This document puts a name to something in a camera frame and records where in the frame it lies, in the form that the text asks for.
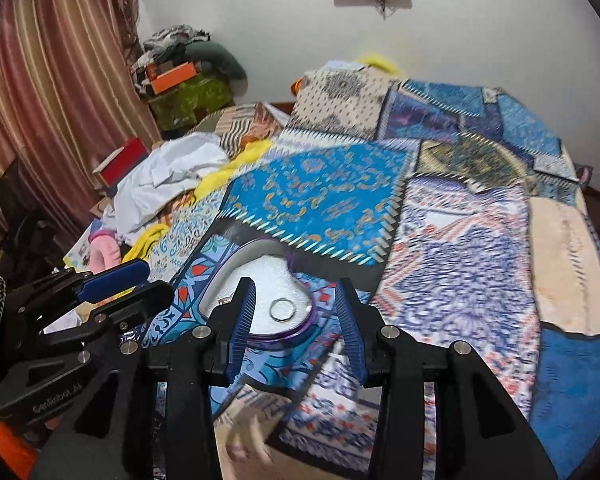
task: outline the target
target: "pink curtain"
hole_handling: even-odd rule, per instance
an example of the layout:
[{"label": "pink curtain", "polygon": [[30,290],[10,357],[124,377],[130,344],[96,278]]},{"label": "pink curtain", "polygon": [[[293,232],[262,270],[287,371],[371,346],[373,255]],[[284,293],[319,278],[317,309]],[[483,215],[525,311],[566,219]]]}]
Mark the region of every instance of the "pink curtain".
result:
[{"label": "pink curtain", "polygon": [[132,136],[159,139],[128,72],[134,42],[120,23],[137,11],[125,18],[125,5],[134,0],[0,1],[0,173],[21,160],[62,245],[90,220],[93,168]]}]

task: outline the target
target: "patchwork quilt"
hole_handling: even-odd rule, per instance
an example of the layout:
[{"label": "patchwork quilt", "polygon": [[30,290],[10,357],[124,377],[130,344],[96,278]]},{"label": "patchwork quilt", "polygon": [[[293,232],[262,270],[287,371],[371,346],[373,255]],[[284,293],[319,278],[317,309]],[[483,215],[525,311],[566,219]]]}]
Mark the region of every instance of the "patchwork quilt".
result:
[{"label": "patchwork quilt", "polygon": [[[305,75],[272,141],[174,216],[152,254],[173,304],[133,335],[163,344],[203,324],[210,277],[250,240],[275,238],[298,262],[316,321],[299,340],[248,348],[234,384],[211,389],[223,477],[365,478],[381,391],[360,388],[340,340],[334,282],[348,276],[417,340],[471,343],[567,479],[600,446],[600,241],[560,140],[503,89],[363,68]],[[154,463],[165,478],[159,431]]]}]

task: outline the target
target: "pile of clothes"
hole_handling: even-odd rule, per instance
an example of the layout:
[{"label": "pile of clothes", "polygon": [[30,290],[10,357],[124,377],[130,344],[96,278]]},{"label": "pile of clothes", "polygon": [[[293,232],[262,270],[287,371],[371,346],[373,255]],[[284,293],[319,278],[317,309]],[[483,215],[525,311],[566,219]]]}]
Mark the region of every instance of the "pile of clothes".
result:
[{"label": "pile of clothes", "polygon": [[155,96],[151,79],[183,63],[192,62],[197,74],[221,77],[227,83],[247,79],[246,72],[227,49],[211,41],[204,30],[176,25],[156,32],[142,42],[145,53],[131,67],[140,97]]},{"label": "pile of clothes", "polygon": [[233,106],[209,115],[186,136],[154,146],[119,181],[102,218],[93,220],[65,264],[97,274],[133,258],[147,259],[178,209],[254,163],[270,147],[268,137],[287,120],[268,103]]}]

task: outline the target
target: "silver ring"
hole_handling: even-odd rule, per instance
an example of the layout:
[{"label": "silver ring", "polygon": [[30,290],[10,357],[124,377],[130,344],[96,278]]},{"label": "silver ring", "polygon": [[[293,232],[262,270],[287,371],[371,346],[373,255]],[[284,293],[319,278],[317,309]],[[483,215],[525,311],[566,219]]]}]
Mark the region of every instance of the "silver ring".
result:
[{"label": "silver ring", "polygon": [[[280,314],[278,314],[278,316],[276,316],[273,313],[273,309],[279,303],[288,303],[289,305],[291,305],[291,314],[289,314],[288,316],[280,316]],[[296,310],[296,304],[289,298],[278,298],[277,300],[273,300],[271,302],[271,306],[269,307],[269,315],[271,316],[271,319],[280,323],[284,323],[285,321],[289,321],[293,316],[296,315]]]}]

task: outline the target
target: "pink item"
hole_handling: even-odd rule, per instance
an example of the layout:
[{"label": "pink item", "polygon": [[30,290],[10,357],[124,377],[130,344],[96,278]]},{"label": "pink item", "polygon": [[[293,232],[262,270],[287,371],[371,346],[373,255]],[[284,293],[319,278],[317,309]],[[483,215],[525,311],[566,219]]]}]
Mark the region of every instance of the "pink item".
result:
[{"label": "pink item", "polygon": [[109,234],[100,232],[91,241],[91,256],[89,270],[94,274],[110,269],[120,264],[120,247],[116,239]]},{"label": "pink item", "polygon": [[116,232],[113,229],[98,229],[96,232],[91,233],[87,240],[89,241],[89,243],[91,243],[99,236],[110,236],[112,238],[115,238]]}]

